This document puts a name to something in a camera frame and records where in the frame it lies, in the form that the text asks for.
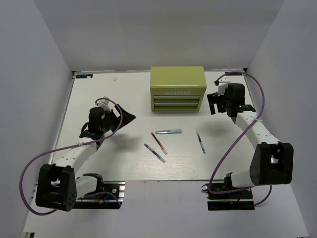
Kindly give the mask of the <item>dark blue clear pen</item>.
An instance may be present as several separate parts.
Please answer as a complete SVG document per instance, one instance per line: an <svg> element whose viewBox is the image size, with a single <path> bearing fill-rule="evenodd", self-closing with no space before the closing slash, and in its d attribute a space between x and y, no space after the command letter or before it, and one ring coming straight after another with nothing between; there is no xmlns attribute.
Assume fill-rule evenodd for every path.
<svg viewBox="0 0 317 238"><path fill-rule="evenodd" d="M144 144L144 146L149 150L151 151L162 163L165 163L166 160L161 156L159 155L155 150L153 150L148 144Z"/></svg>

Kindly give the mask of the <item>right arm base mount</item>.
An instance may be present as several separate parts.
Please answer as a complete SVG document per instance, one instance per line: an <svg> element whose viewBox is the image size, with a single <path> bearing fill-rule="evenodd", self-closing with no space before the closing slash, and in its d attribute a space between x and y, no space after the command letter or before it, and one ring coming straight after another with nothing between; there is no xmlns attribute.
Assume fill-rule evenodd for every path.
<svg viewBox="0 0 317 238"><path fill-rule="evenodd" d="M205 183L201 189L202 192L207 194L209 211L242 211L255 209L253 194L250 190L216 195L208 191L207 183ZM214 192L223 192L234 190L235 188L232 186L231 179L225 178L223 181L213 181L211 189Z"/></svg>

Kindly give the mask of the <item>green teal pen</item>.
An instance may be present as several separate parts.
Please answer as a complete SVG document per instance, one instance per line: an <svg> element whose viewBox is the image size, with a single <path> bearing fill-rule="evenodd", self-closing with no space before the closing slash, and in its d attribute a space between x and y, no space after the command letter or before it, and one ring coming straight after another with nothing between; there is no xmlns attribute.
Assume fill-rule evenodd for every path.
<svg viewBox="0 0 317 238"><path fill-rule="evenodd" d="M206 154L206 151L205 151L205 148L204 148L204 145L203 145L203 142L202 142L202 139L200 137L200 134L198 133L197 130L195 130L196 132L196 135L197 135L197 138L198 138L198 141L199 141L199 144L200 144L200 147L201 147L201 150L203 152L203 154Z"/></svg>

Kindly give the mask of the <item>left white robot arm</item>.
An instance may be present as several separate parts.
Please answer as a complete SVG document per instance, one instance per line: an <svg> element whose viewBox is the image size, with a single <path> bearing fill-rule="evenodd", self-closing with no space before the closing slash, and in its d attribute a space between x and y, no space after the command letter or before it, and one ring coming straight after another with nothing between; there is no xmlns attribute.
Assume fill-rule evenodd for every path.
<svg viewBox="0 0 317 238"><path fill-rule="evenodd" d="M36 205L55 210L70 211L78 205L78 199L103 196L118 201L107 191L103 177L96 173L80 175L79 169L101 147L105 134L112 133L132 122L136 116L115 105L116 116L107 106L97 106L89 111L89 120L81 129L79 141L62 158L52 164L44 164L39 171Z"/></svg>

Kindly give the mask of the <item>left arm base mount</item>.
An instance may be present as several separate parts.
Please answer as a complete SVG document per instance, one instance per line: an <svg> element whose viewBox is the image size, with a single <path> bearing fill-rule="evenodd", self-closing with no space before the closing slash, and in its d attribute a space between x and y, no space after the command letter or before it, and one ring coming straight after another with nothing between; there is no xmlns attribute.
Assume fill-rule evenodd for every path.
<svg viewBox="0 0 317 238"><path fill-rule="evenodd" d="M75 179L77 198L74 209L117 210L123 203L124 181L104 181L95 173Z"/></svg>

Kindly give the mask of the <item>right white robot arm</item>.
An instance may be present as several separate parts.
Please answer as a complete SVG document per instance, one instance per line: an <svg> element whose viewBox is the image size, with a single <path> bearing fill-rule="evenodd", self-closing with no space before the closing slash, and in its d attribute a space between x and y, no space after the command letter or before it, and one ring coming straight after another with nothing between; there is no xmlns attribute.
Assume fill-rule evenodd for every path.
<svg viewBox="0 0 317 238"><path fill-rule="evenodd" d="M228 173L219 191L209 184L209 193L234 198L255 186L289 184L293 173L293 146L274 137L263 125L254 107L245 103L243 84L220 82L217 86L216 93L207 95L211 114L227 113L243 131L238 138L246 136L255 152L249 168Z"/></svg>

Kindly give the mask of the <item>green metal drawer box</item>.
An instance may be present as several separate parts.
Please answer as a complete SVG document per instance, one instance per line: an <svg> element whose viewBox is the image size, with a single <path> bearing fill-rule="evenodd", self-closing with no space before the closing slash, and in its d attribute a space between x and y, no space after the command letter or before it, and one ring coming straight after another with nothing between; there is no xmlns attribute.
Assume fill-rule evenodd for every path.
<svg viewBox="0 0 317 238"><path fill-rule="evenodd" d="M206 89L202 66L151 67L152 111L199 111Z"/></svg>

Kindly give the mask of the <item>silver light blue pen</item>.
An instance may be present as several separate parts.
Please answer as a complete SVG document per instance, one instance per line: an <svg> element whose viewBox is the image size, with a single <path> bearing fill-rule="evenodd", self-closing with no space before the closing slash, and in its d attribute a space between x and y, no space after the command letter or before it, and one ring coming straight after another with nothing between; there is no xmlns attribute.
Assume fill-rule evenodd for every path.
<svg viewBox="0 0 317 238"><path fill-rule="evenodd" d="M156 131L155 134L181 134L181 129L171 129L171 130L159 130Z"/></svg>

